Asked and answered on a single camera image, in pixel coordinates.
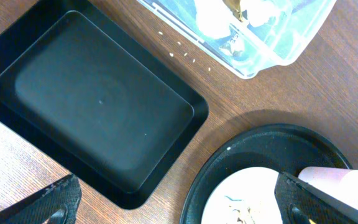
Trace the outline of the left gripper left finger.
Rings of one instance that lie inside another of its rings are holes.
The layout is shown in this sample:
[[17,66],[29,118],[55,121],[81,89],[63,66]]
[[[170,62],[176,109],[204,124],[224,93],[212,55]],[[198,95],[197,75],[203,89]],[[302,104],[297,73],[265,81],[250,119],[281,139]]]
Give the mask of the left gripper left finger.
[[81,196],[79,180],[70,174],[0,211],[0,223],[74,224]]

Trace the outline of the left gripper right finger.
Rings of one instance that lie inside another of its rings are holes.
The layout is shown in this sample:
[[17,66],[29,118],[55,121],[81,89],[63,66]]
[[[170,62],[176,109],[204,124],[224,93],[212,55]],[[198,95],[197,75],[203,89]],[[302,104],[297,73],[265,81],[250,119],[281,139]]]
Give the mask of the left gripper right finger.
[[358,224],[358,210],[287,172],[279,173],[274,195],[284,223]]

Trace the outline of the white napkin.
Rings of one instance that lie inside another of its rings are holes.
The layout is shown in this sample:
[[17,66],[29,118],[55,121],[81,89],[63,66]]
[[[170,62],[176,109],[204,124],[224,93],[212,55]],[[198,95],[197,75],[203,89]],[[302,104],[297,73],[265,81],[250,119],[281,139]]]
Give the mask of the white napkin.
[[195,7],[198,29],[212,39],[229,36],[234,19],[246,26],[259,27],[280,14],[273,1],[263,0],[196,0]]

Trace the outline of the gold snack wrapper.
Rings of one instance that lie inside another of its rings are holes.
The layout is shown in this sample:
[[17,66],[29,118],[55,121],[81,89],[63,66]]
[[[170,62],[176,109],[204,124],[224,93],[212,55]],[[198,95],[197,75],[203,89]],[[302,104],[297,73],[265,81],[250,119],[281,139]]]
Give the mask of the gold snack wrapper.
[[[229,8],[233,16],[239,21],[244,22],[243,10],[241,9],[241,0],[223,0],[223,3]],[[239,57],[244,51],[240,46],[239,35],[234,33],[231,38],[219,47],[219,50],[227,56]]]

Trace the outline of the clear plastic waste bin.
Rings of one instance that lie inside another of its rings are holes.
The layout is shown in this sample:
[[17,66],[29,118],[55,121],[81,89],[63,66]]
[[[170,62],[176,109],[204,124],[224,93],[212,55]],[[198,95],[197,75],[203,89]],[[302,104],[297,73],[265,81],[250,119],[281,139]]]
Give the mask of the clear plastic waste bin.
[[[196,0],[139,0],[139,2],[209,56],[235,73],[249,79],[276,65],[293,63],[317,34],[333,9],[335,0],[263,0],[273,1],[280,14],[268,23],[253,27],[237,20],[230,23],[231,34],[212,39],[196,25]],[[219,47],[231,35],[239,35],[244,51],[239,57],[224,55]]]

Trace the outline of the food scraps on plate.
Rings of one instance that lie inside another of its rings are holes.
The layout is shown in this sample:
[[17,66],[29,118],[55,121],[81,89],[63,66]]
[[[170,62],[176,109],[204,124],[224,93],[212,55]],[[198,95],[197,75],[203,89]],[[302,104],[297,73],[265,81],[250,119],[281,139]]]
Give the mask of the food scraps on plate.
[[224,196],[227,202],[228,224],[256,224],[255,219],[250,213],[250,207],[242,199],[234,199],[227,195]]

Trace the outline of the grey plate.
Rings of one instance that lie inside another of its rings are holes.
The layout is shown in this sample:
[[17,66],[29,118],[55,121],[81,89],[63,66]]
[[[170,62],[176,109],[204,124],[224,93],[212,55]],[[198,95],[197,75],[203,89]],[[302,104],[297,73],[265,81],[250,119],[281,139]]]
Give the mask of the grey plate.
[[277,171],[265,167],[250,167],[231,174],[212,191],[204,206],[201,223],[226,223],[227,202],[224,196],[227,195],[245,201],[256,224],[282,224],[274,195],[277,178]]

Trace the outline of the round black serving tray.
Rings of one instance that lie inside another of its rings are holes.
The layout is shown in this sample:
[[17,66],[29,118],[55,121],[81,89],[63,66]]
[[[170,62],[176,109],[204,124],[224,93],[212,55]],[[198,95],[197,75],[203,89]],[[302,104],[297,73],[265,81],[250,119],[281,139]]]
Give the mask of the round black serving tray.
[[186,196],[180,223],[200,223],[212,191],[231,174],[267,167],[297,176],[306,167],[351,169],[351,163],[328,139],[302,126],[269,124],[225,142],[203,165]]

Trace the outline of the pink cup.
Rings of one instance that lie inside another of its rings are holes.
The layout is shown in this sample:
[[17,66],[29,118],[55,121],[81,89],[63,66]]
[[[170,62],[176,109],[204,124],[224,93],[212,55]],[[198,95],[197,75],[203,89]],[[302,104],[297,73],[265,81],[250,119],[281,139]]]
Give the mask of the pink cup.
[[307,167],[298,178],[358,210],[358,170]]

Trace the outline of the black rectangular tray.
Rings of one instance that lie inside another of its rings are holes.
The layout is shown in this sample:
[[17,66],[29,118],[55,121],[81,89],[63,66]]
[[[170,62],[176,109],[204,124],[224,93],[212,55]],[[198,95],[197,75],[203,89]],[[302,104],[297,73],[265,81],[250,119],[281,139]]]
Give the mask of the black rectangular tray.
[[39,1],[0,34],[0,122],[123,209],[147,201],[207,117],[89,1]]

